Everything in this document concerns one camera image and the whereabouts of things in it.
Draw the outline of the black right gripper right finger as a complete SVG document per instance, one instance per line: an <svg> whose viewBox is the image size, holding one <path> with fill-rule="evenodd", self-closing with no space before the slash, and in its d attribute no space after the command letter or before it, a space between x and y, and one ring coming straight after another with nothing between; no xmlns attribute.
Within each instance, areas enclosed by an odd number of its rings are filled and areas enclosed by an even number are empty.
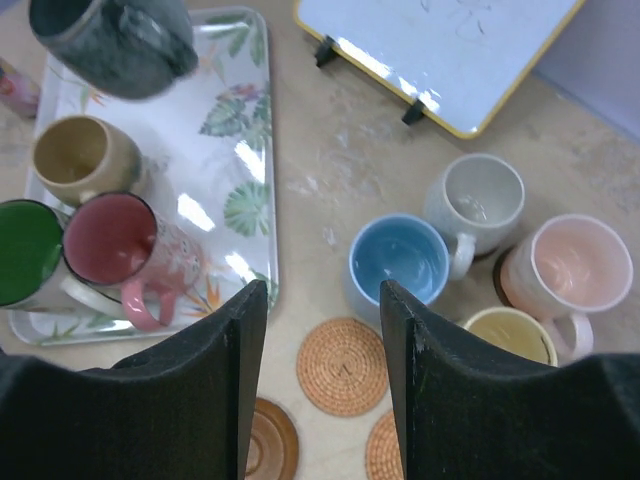
<svg viewBox="0 0 640 480"><path fill-rule="evenodd" d="M469 333L395 281L382 336L408 479L635 479L639 358L555 368Z"/></svg>

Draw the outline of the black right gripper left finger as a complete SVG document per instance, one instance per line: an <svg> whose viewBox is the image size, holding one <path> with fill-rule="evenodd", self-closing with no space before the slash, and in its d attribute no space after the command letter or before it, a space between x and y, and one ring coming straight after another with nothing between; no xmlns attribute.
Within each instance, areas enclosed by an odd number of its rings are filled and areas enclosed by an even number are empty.
<svg viewBox="0 0 640 480"><path fill-rule="evenodd" d="M241 479L267 323L252 281L108 369L1 358L5 479Z"/></svg>

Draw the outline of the woven bamboo coaster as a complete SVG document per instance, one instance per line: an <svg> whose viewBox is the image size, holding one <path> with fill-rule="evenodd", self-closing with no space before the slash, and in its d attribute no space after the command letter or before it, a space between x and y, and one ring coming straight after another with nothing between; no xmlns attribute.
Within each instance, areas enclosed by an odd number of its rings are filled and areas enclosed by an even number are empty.
<svg viewBox="0 0 640 480"><path fill-rule="evenodd" d="M371 411L388 389L381 337L351 317L329 319L305 337L296 374L308 400L337 417Z"/></svg>
<svg viewBox="0 0 640 480"><path fill-rule="evenodd" d="M369 480L403 480L403 467L394 414L389 410L372 428L365 453Z"/></svg>

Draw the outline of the yellow ceramic cup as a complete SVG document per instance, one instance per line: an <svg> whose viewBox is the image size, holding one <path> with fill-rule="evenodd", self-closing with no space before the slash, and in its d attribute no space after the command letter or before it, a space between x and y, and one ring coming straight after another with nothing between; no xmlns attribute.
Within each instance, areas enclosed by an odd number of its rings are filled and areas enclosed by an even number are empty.
<svg viewBox="0 0 640 480"><path fill-rule="evenodd" d="M487 308L475 313L461 326L505 351L548 366L558 366L557 351L549 334L533 317L520 310Z"/></svg>

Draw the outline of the light blue ceramic cup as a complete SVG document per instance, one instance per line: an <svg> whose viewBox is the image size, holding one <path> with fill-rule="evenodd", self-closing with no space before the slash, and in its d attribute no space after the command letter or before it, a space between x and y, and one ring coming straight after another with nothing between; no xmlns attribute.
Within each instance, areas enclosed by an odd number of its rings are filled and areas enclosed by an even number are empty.
<svg viewBox="0 0 640 480"><path fill-rule="evenodd" d="M444 290L449 271L447 246L429 223L410 214L389 214L365 225L351 243L344 295L357 318L378 328L382 282L394 280L430 305Z"/></svg>

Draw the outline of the red ceramic cup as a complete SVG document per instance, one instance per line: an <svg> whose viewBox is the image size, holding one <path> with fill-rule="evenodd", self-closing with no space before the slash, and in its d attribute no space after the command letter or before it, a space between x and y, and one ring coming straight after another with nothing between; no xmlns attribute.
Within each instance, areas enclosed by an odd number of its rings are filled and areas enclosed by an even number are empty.
<svg viewBox="0 0 640 480"><path fill-rule="evenodd" d="M125 316L145 332L172 323L178 298L204 268L197 241L129 192L102 193L76 209L63 252L76 277L118 289Z"/></svg>

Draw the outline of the pink ceramic cup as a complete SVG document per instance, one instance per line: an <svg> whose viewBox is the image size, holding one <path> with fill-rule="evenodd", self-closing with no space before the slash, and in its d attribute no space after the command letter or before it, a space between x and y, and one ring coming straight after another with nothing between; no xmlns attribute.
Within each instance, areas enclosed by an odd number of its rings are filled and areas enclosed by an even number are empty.
<svg viewBox="0 0 640 480"><path fill-rule="evenodd" d="M582 214L547 220L514 246L501 269L513 308L534 317L568 361L593 352L588 316L621 303L633 278L632 258L619 234Z"/></svg>

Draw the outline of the white ceramic cup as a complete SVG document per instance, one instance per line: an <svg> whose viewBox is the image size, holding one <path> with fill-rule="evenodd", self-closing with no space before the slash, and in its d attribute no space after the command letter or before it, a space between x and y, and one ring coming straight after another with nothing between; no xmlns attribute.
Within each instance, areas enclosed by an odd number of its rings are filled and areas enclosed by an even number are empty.
<svg viewBox="0 0 640 480"><path fill-rule="evenodd" d="M499 157L464 155L439 175L427 190L423 218L449 248L451 280L462 279L475 258L504 243L524 204L520 174Z"/></svg>

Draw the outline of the green ceramic cup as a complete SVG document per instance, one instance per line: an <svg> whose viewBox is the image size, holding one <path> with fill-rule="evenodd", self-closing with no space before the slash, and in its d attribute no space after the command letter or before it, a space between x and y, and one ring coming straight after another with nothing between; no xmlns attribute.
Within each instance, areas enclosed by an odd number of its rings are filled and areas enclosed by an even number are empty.
<svg viewBox="0 0 640 480"><path fill-rule="evenodd" d="M64 261L68 216L41 202L1 204L1 307L32 313L99 312L122 318L122 304L76 279Z"/></svg>

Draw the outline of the tan ceramic cup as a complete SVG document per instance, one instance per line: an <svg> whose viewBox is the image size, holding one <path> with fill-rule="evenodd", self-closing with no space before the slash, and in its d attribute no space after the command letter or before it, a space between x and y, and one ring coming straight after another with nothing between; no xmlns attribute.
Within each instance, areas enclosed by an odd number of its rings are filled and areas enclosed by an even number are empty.
<svg viewBox="0 0 640 480"><path fill-rule="evenodd" d="M71 207L111 191L139 195L148 179L137 144L92 116L68 116L50 124L36 139L31 161L46 189Z"/></svg>

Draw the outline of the grey blue ceramic cup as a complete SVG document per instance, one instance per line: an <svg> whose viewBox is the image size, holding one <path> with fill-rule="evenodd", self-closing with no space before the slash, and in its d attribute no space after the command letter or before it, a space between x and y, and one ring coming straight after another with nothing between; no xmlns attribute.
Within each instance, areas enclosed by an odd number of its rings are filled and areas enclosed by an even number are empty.
<svg viewBox="0 0 640 480"><path fill-rule="evenodd" d="M182 1L32 0L28 16L51 55L121 99L156 96L198 66Z"/></svg>

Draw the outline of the floral serving tray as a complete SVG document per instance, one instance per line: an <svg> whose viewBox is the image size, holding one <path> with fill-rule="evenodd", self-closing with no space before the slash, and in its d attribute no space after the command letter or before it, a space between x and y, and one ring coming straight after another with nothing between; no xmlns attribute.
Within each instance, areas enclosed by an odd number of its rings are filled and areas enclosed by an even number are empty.
<svg viewBox="0 0 640 480"><path fill-rule="evenodd" d="M48 57L35 127L84 114L139 146L143 196L204 249L204 274L178 299L178 331L215 311L252 280L279 295L268 30L257 11L191 12L198 70L164 94L128 102L98 92Z"/></svg>

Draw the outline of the small whiteboard with stand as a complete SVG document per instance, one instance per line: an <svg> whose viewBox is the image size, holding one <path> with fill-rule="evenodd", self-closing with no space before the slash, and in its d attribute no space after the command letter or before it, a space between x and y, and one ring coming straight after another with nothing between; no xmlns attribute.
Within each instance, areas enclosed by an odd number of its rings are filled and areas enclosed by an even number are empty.
<svg viewBox="0 0 640 480"><path fill-rule="evenodd" d="M479 135L580 1L298 1L296 23L458 138Z"/></svg>

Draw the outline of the pink capped small bottle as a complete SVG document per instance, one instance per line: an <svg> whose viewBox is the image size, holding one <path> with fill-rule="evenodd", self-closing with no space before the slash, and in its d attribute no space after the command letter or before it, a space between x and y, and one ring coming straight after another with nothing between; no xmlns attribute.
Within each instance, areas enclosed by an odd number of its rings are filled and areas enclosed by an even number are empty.
<svg viewBox="0 0 640 480"><path fill-rule="evenodd" d="M37 116L40 87L27 75L1 60L1 102L20 117Z"/></svg>

